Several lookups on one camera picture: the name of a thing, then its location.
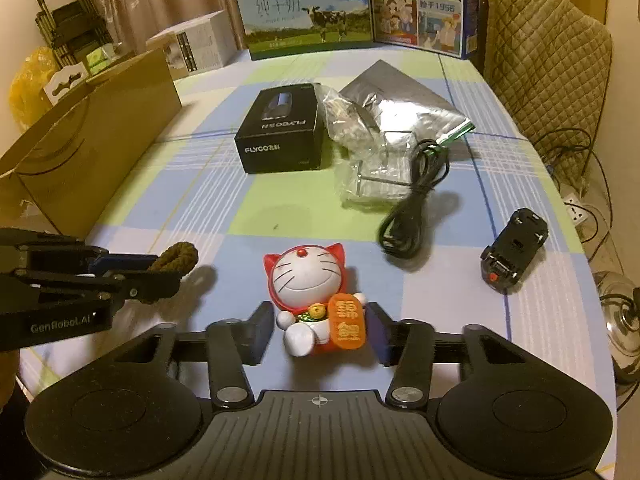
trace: white box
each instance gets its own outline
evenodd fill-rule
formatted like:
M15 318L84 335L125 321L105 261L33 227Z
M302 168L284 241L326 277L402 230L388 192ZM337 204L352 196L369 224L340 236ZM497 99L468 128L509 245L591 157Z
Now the white box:
M226 10L158 32L146 40L147 50L156 48L164 51L174 80L225 66L238 50Z

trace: red and white cat toy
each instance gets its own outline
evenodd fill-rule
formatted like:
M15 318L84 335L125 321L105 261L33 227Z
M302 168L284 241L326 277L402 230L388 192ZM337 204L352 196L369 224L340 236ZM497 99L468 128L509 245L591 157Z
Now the red and white cat toy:
M284 346L293 356L364 343L361 293L344 294L344 248L304 245L283 254L267 254L264 270L269 295L282 310L276 324L285 331Z

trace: cardboard box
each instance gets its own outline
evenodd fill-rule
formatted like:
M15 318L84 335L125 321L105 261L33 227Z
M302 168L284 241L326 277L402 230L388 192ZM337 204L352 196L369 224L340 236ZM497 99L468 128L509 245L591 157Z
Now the cardboard box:
M311 83L262 90L236 133L247 173L320 167L324 123Z
M251 59L372 46L369 0L238 0Z
M376 41L466 59L478 47L478 0L371 0Z
M159 50L86 79L0 158L0 226L85 238L180 108Z
M226 10L178 23L146 40L146 49L164 51L175 79L223 67L238 51Z

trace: tablecloth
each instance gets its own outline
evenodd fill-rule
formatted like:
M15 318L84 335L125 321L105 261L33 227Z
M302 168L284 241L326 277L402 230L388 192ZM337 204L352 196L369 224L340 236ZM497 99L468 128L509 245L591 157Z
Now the tablecloth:
M248 175L234 144L261 89L318 81L339 90L379 59L476 125L452 146L450 174L428 197L427 255L404 269L374 241L382 214L342 206L333 168ZM159 254L189 240L200 263L174 298L154 306L129 301L107 333L23 350L20 374L31 392L158 322L202 330L215 320L246 318L268 299L264 254L339 241L352 292L364 292L396 319L421 319L441 332L483 324L592 388L615 414L604 322L580 241L540 158L470 62L394 46L256 62L244 52L176 88L183 110L132 170L88 241L112 252ZM503 295L482 281L479 255L523 206L547 220L550 235L524 282ZM388 387L393 370L367 348L296 360L281 340L274 329L262 364L246 367L256 394ZM180 379L209 396L206 365L183 365ZM457 380L454 366L438 365L431 395ZM614 459L615 432L600 463L606 476Z

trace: smiling mouth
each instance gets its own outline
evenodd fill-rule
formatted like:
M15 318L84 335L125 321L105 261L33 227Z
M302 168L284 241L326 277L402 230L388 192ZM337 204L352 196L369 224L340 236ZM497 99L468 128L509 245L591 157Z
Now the smiling mouth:
M308 287L306 287L306 288L293 288L292 286L288 286L287 288L288 288L289 290L295 290L295 291L297 291L297 292L299 292L299 291L301 291L301 290L309 290L310 288L316 288L317 286L324 285L324 284L325 284L326 282L328 282L331 278L332 278L332 276L329 276L326 280L324 280L324 282L322 282L322 283L318 283L317 285L308 286Z

